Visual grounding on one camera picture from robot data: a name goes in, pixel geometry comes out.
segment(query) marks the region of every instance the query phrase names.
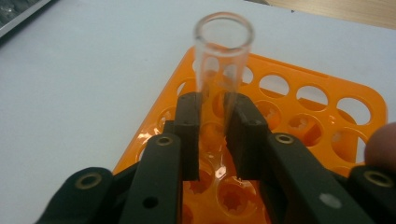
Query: wooden floor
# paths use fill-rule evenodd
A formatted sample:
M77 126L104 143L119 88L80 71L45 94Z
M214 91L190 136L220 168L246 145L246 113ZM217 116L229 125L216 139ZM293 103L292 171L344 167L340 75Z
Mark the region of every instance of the wooden floor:
M396 0L259 0L274 7L396 30Z

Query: orange plastic rack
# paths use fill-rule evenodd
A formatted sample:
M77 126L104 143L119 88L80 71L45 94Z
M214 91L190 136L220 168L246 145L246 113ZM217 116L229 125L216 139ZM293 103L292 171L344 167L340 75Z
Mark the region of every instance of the orange plastic rack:
M148 139L175 118L177 97L195 91L194 49L189 49L149 111L114 173L139 161ZM259 108L273 133L298 137L326 168L348 175L360 142L387 122L387 108L374 90L336 77L250 54L239 92ZM362 106L365 120L344 105ZM270 223L255 181L235 177L218 120L203 126L200 181L183 183L183 223Z

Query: glass test tube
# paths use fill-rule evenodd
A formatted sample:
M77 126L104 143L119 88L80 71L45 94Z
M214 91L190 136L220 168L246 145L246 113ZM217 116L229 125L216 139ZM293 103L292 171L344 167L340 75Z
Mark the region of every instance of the glass test tube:
M226 130L235 94L224 105L224 93L237 93L253 41L253 28L239 15L218 12L195 26L195 75L202 93L201 127L222 122Z

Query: white tabletop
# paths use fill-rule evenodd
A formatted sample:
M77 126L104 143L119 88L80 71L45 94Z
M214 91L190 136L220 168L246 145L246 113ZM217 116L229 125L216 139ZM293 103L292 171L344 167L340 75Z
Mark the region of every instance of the white tabletop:
M254 53L368 85L396 121L396 31L244 1L59 1L0 45L0 223L32 223L74 172L112 170L203 16Z

